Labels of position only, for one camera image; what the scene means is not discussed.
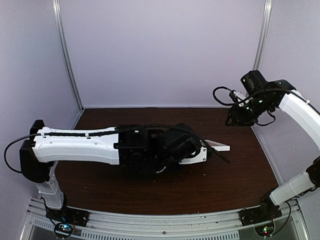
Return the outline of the white picture frame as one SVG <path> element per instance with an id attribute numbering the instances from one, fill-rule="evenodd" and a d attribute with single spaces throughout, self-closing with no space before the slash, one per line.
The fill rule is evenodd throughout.
<path id="1" fill-rule="evenodd" d="M 229 152 L 231 150 L 231 147 L 229 145 L 208 139 L 206 139 L 205 141 L 211 146 L 211 148 L 215 149 L 218 152 Z"/>

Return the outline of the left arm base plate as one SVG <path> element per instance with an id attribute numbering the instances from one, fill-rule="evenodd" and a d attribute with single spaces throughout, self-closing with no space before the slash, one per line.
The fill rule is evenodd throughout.
<path id="1" fill-rule="evenodd" d="M 62 209 L 51 209 L 45 207 L 46 217 L 57 223 L 67 223 L 70 225 L 86 227 L 90 213 L 86 210 L 79 210 L 67 206 Z"/>

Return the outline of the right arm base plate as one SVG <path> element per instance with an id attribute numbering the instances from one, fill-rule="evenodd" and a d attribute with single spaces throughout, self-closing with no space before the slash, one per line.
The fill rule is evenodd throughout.
<path id="1" fill-rule="evenodd" d="M 261 206 L 254 208 L 243 208 L 238 212 L 242 226 L 254 225 L 266 221 L 271 221 L 274 218 L 282 216 L 281 210 L 275 209 L 271 212 L 262 210 Z"/>

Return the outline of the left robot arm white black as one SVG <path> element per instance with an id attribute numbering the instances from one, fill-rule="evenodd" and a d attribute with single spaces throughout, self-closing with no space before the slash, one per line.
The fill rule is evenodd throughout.
<path id="1" fill-rule="evenodd" d="M 72 218 L 66 195 L 55 176 L 59 161 L 128 166 L 141 174 L 158 174 L 178 166 L 187 133 L 178 125 L 120 125 L 94 130 L 53 129 L 36 120 L 28 135 L 18 138 L 20 168 L 33 182 L 45 206 L 61 222 Z"/>

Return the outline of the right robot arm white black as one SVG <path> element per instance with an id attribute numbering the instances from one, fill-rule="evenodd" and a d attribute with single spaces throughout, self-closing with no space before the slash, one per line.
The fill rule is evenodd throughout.
<path id="1" fill-rule="evenodd" d="M 270 115 L 279 108 L 309 135 L 316 146 L 320 145 L 320 113 L 288 81 L 254 83 L 248 91 L 247 96 L 230 91 L 233 102 L 225 121 L 227 126 L 251 127 L 258 123 L 261 114 L 267 112 Z M 256 216 L 266 221 L 284 202 L 319 186 L 320 160 L 317 158 L 302 173 L 263 196 Z"/>

